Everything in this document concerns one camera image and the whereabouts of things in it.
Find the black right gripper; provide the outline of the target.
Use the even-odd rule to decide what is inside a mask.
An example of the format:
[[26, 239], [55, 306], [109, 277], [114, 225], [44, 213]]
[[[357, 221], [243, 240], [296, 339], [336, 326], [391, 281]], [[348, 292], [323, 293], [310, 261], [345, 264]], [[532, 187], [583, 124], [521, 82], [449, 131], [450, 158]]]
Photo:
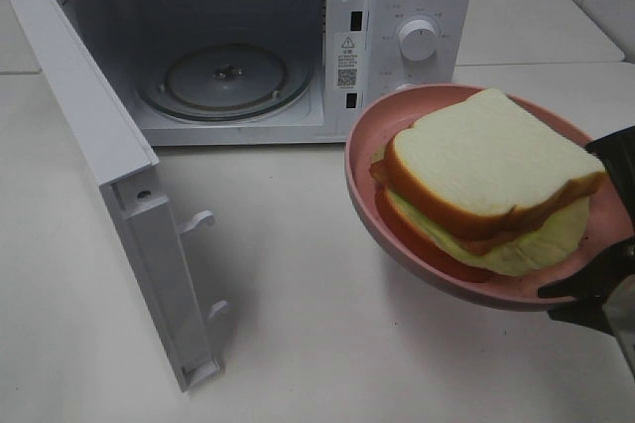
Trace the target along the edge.
[[[603, 163], [630, 218], [634, 217], [634, 128], [596, 139], [585, 150]], [[571, 296], [574, 301], [547, 311], [550, 319], [617, 337], [618, 327], [604, 313], [609, 296], [634, 275], [634, 239], [628, 237], [599, 252], [572, 276], [538, 290], [542, 298]]]

